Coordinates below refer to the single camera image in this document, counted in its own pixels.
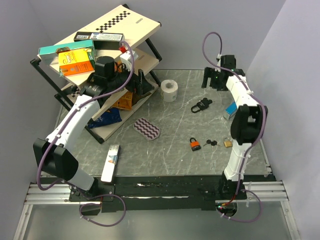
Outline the orange black padlock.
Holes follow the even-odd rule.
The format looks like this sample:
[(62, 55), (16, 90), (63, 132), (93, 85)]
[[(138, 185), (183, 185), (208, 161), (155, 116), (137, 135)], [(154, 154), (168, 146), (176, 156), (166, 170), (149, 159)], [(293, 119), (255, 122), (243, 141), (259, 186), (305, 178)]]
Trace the orange black padlock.
[(189, 139), (189, 142), (190, 142), (190, 148), (193, 152), (198, 151), (202, 148), (200, 143), (194, 137), (191, 137)]

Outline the white toilet paper roll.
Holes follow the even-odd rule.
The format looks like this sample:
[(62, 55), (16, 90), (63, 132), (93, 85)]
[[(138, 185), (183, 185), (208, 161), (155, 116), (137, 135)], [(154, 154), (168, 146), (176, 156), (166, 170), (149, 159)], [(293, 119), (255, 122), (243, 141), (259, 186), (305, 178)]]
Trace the white toilet paper roll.
[(166, 79), (161, 82), (161, 99), (164, 102), (171, 103), (174, 102), (178, 95), (178, 84), (172, 79)]

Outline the black padlock with keys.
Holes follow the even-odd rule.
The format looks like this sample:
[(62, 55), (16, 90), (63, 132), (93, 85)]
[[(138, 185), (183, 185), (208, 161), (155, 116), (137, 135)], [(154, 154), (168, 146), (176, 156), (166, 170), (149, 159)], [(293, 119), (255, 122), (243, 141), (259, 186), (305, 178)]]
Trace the black padlock with keys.
[(211, 99), (208, 99), (204, 97), (202, 100), (196, 103), (196, 105), (191, 107), (191, 112), (192, 113), (198, 113), (200, 111), (203, 111), (209, 107), (210, 104), (212, 104), (213, 101)]

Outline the teal long box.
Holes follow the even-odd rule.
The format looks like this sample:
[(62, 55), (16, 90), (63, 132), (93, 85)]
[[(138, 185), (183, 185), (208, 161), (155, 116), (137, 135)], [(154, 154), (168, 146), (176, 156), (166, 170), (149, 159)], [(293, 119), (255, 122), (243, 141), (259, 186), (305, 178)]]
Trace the teal long box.
[(77, 42), (40, 47), (38, 49), (38, 56), (46, 65), (57, 64), (58, 55), (60, 53), (77, 49), (92, 49), (93, 52), (96, 53), (94, 42), (92, 40), (81, 40)]

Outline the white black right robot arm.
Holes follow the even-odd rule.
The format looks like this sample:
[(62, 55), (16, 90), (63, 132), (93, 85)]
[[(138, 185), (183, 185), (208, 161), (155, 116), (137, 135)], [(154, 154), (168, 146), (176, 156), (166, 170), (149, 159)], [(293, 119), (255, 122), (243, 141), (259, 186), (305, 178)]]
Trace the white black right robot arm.
[(236, 62), (234, 55), (219, 53), (217, 65), (204, 68), (201, 85), (202, 88), (210, 86), (218, 91), (228, 90), (236, 106), (230, 127), (232, 150), (223, 171), (223, 180), (226, 182), (218, 187), (218, 193), (223, 199), (230, 199), (235, 195), (236, 187), (240, 187), (251, 148), (261, 139), (268, 114), (268, 108), (250, 90), (244, 71), (236, 68)]

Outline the pink striped sponge pad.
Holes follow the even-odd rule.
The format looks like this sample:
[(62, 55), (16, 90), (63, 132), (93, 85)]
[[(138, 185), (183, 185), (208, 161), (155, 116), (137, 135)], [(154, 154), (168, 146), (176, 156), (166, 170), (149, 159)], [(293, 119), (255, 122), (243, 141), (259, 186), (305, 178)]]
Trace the pink striped sponge pad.
[(149, 122), (145, 118), (137, 119), (133, 128), (140, 133), (143, 137), (145, 137), (148, 141), (152, 141), (157, 139), (161, 134), (161, 129)]

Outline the aluminium frame rail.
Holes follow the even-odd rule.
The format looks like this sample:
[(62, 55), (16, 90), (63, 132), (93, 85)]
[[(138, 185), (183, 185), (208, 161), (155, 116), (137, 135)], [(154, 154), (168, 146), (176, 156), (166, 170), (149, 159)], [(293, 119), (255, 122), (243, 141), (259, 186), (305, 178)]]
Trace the aluminium frame rail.
[[(280, 181), (267, 182), (245, 182), (241, 189), (249, 192), (240, 191), (235, 197), (236, 201), (253, 201), (255, 196), (262, 202), (283, 202), (288, 201), (285, 187)], [(114, 186), (105, 186), (107, 191), (104, 195), (100, 193), (98, 197), (82, 195), (78, 190), (67, 184), (57, 184), (47, 191), (40, 190), (36, 184), (29, 186), (24, 200), (26, 205), (58, 205), (58, 204), (86, 204), (99, 203), (102, 200), (111, 201), (112, 195), (117, 195), (125, 200), (191, 200), (199, 197), (205, 201), (216, 201), (226, 203), (234, 196), (231, 193), (219, 193), (208, 184), (194, 186), (191, 183), (184, 183), (182, 187), (170, 185), (169, 183), (120, 183)]]

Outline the blue snack bag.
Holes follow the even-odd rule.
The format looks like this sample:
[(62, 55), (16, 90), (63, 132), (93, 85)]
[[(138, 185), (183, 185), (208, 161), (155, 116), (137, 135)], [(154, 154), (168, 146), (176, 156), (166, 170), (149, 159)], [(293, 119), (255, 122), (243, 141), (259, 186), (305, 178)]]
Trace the blue snack bag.
[(87, 126), (89, 129), (108, 126), (122, 121), (120, 111), (118, 108), (111, 107), (104, 112), (97, 120), (90, 122)]

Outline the black white long box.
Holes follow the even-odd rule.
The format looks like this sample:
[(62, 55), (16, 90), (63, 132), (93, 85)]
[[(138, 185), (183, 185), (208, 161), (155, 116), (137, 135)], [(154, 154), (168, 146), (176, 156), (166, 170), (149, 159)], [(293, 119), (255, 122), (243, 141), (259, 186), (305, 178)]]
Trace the black white long box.
[(73, 40), (75, 42), (92, 40), (96, 50), (117, 50), (120, 42), (125, 40), (125, 36), (122, 33), (78, 31)]

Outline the blue silver box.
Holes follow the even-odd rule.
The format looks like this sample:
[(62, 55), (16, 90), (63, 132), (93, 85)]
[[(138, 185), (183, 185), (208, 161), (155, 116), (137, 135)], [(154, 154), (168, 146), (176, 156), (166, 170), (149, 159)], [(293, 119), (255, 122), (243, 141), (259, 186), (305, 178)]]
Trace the blue silver box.
[(236, 105), (236, 102), (234, 101), (224, 110), (223, 117), (226, 120), (230, 120), (235, 115), (236, 112), (237, 112), (237, 105)]

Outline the brass padlock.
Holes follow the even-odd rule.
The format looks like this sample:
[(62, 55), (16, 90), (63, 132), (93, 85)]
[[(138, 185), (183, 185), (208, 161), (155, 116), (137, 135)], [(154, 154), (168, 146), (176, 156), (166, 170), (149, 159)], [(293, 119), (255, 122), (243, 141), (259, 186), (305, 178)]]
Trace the brass padlock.
[(230, 147), (233, 146), (232, 140), (230, 140), (228, 137), (225, 137), (225, 138), (223, 139), (223, 144), (224, 144), (224, 146), (225, 146), (226, 148), (230, 148)]

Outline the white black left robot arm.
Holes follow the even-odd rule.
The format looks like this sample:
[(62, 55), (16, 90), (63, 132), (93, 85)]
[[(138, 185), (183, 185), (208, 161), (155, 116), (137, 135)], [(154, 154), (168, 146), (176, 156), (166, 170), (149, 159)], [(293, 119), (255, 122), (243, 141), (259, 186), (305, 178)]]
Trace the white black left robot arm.
[(99, 195), (99, 181), (79, 166), (71, 154), (81, 131), (91, 121), (103, 104), (122, 89), (144, 95), (146, 88), (142, 71), (135, 75), (135, 55), (127, 51), (120, 56), (120, 64), (114, 58), (102, 56), (95, 62), (95, 70), (86, 79), (78, 97), (66, 117), (45, 139), (36, 139), (33, 151), (38, 166), (36, 184), (41, 191), (47, 191), (63, 181), (77, 189), (87, 201)]

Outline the orange snack bag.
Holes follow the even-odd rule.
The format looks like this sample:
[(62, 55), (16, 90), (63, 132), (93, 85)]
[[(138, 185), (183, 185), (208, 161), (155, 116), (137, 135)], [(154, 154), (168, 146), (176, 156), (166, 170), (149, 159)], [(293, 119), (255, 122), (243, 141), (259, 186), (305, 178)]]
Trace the orange snack bag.
[(131, 110), (132, 109), (133, 93), (127, 91), (122, 97), (120, 97), (112, 107), (120, 110)]

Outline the beige black tiered shelf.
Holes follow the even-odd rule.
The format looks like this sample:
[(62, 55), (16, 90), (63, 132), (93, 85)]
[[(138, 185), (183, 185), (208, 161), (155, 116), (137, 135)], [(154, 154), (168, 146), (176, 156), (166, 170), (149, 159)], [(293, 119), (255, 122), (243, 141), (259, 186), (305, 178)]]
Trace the beige black tiered shelf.
[(41, 69), (48, 64), (68, 81), (56, 87), (56, 99), (69, 111), (84, 104), (61, 136), (63, 144), (75, 132), (97, 121), (125, 94), (144, 103), (160, 86), (160, 80), (146, 80), (146, 74), (161, 61), (150, 37), (161, 24), (119, 5), (55, 45), (41, 47), (31, 65), (46, 81), (53, 80)]

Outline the orange yellow box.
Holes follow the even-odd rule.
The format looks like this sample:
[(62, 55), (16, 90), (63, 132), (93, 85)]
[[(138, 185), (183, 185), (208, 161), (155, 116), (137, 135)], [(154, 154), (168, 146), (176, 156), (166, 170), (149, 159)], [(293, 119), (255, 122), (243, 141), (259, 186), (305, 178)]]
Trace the orange yellow box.
[(61, 77), (91, 72), (95, 69), (96, 51), (92, 48), (79, 48), (58, 54)]

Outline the white toothpaste box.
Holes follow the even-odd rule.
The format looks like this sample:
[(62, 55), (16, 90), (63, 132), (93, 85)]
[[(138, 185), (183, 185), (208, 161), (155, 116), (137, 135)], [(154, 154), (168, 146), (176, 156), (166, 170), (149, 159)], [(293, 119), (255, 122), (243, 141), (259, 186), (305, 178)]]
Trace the white toothpaste box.
[(109, 146), (108, 153), (105, 159), (103, 171), (100, 180), (104, 183), (111, 183), (117, 161), (120, 155), (121, 146), (119, 144), (113, 144)]

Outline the black headed keys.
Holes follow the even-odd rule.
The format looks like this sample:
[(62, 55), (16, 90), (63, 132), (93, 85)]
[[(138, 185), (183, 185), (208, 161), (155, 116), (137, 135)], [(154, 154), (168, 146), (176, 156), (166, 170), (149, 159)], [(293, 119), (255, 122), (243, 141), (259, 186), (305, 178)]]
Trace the black headed keys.
[(207, 139), (205, 141), (205, 144), (203, 145), (203, 147), (205, 146), (211, 146), (212, 150), (214, 150), (215, 147), (220, 147), (219, 143), (216, 140), (210, 140), (210, 139)]

